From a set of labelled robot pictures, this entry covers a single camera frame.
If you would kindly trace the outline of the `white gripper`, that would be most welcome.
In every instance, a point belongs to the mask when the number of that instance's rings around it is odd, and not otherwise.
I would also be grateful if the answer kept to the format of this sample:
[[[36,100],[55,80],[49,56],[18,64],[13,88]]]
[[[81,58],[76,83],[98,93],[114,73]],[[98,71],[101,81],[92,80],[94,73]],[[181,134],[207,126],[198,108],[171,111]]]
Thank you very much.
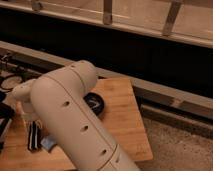
[[[39,119],[37,113],[35,112],[31,103],[21,103],[22,107],[22,118],[25,123],[29,125],[28,130],[28,144],[27,148],[29,151],[33,151],[40,149],[40,141],[41,141],[41,128],[42,122]]]

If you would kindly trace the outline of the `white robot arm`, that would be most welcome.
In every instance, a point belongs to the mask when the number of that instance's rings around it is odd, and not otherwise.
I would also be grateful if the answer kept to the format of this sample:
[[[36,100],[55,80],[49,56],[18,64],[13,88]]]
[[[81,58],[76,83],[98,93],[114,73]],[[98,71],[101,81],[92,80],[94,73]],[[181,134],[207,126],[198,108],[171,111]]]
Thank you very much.
[[[140,171],[84,101],[97,83],[88,61],[74,62],[12,90],[40,119],[78,171]]]

